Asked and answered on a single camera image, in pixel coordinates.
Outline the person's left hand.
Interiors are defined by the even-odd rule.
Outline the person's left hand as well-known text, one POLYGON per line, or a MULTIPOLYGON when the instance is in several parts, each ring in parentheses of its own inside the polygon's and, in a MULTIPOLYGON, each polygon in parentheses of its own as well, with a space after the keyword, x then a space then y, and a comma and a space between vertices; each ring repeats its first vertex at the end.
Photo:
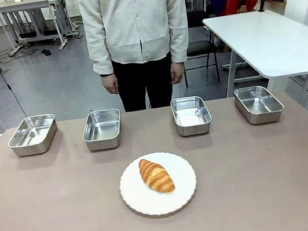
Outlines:
POLYGON ((170 67, 171 84, 176 85, 181 82, 184 76, 184 63, 172 63, 170 67))

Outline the person's right hand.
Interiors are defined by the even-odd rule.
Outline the person's right hand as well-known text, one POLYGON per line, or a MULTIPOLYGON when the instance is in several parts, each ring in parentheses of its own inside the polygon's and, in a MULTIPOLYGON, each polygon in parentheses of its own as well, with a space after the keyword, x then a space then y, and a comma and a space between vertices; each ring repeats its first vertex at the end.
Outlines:
POLYGON ((119 94, 118 80, 115 74, 101 75, 103 87, 110 94, 119 94))

